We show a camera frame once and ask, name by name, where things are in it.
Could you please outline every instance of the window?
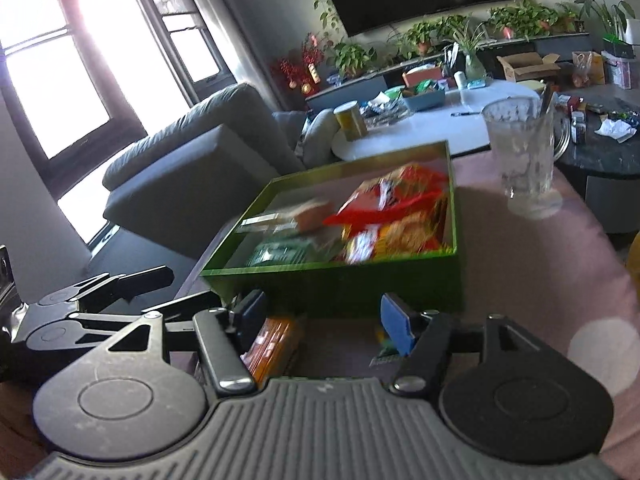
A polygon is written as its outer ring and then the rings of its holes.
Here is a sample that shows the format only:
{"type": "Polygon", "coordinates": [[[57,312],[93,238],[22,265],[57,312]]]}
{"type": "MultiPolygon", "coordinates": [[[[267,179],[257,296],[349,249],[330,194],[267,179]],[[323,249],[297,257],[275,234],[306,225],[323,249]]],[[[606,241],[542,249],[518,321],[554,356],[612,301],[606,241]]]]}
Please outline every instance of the window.
{"type": "Polygon", "coordinates": [[[210,47],[213,41],[193,0],[153,1],[191,81],[217,75],[220,69],[210,47]]]}
{"type": "Polygon", "coordinates": [[[109,120],[58,0],[0,0],[6,65],[48,158],[109,120]]]}
{"type": "Polygon", "coordinates": [[[89,32],[148,134],[190,106],[185,101],[136,0],[80,0],[89,32]]]}
{"type": "Polygon", "coordinates": [[[0,0],[0,89],[78,233],[104,224],[111,161],[235,82],[193,0],[0,0]]]}

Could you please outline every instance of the tissue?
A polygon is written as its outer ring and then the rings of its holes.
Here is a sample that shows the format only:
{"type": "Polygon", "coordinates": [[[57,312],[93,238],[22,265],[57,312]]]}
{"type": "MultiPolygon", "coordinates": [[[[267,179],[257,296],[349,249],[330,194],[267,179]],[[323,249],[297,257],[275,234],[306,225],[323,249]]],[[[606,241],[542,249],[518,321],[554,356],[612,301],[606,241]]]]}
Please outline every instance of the tissue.
{"type": "Polygon", "coordinates": [[[636,129],[625,121],[612,121],[606,119],[599,130],[596,131],[598,135],[604,137],[611,137],[618,142],[625,142],[636,134],[636,129]]]}

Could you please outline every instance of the green box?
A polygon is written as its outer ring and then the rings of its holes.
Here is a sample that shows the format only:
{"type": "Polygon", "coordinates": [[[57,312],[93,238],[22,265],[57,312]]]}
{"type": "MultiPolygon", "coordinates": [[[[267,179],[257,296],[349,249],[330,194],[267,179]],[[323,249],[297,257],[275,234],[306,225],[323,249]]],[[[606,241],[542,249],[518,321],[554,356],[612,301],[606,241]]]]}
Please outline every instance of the green box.
{"type": "Polygon", "coordinates": [[[385,292],[398,294],[416,309],[461,310],[463,287],[455,183],[446,142],[276,178],[258,195],[238,223],[267,209],[317,196],[329,198],[340,207],[364,180],[382,176],[409,162],[426,163],[449,175],[446,239],[452,249],[450,253],[416,254],[357,265],[330,262],[247,268],[243,267],[244,263],[261,236],[236,233],[234,228],[213,253],[202,276],[225,303],[239,292],[261,288],[270,298],[272,314],[307,314],[316,318],[376,317],[380,312],[380,296],[385,292]]]}

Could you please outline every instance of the tv cabinet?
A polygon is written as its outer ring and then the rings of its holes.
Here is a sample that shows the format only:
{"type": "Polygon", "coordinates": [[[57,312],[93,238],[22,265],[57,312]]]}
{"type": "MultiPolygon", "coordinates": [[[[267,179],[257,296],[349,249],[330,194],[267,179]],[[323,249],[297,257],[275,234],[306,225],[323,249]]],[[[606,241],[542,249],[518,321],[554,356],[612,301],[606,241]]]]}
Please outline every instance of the tv cabinet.
{"type": "MultiPolygon", "coordinates": [[[[498,63],[496,56],[510,56],[523,52],[537,52],[540,56],[546,54],[559,54],[559,61],[571,62],[576,51],[592,50],[591,38],[587,32],[578,34],[558,34],[555,36],[542,36],[539,38],[498,40],[482,46],[478,57],[487,72],[494,79],[504,79],[504,72],[498,63]]],[[[306,103],[317,113],[326,108],[335,108],[348,101],[369,101],[394,86],[404,84],[402,73],[414,67],[433,63],[441,59],[442,53],[433,56],[419,57],[405,61],[404,63],[383,68],[376,72],[368,73],[357,79],[345,81],[340,86],[330,87],[308,97],[306,103]]],[[[464,70],[464,57],[458,57],[458,70],[464,70]]]]}

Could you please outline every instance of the ridged gray surface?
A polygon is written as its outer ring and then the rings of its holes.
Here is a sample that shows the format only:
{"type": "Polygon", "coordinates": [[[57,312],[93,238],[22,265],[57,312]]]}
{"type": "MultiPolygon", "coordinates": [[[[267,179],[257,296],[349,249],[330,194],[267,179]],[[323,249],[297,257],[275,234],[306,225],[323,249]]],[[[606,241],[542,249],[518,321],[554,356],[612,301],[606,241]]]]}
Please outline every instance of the ridged gray surface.
{"type": "Polygon", "coordinates": [[[272,380],[223,401],[203,430],[154,462],[90,467],[51,456],[38,480],[609,480],[596,457],[519,466],[459,441],[422,400],[376,379],[272,380]]]}

